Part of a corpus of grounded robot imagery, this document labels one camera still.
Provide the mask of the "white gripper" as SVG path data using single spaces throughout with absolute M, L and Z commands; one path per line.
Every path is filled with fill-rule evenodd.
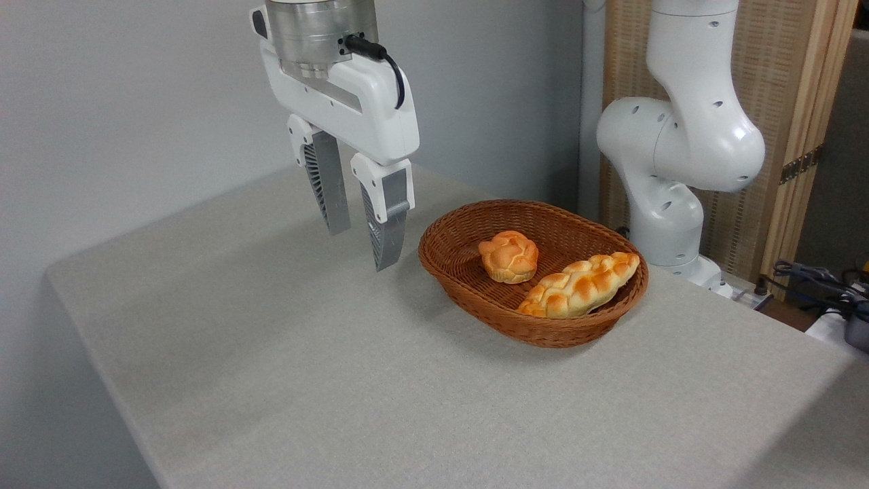
M 331 235 L 348 231 L 350 211 L 336 139 L 357 150 L 360 183 L 378 272 L 401 256 L 407 213 L 415 208 L 408 158 L 420 145 L 409 81 L 372 49 L 372 4 L 263 4 L 249 12 L 271 90 L 292 114 L 293 158 L 306 171 Z

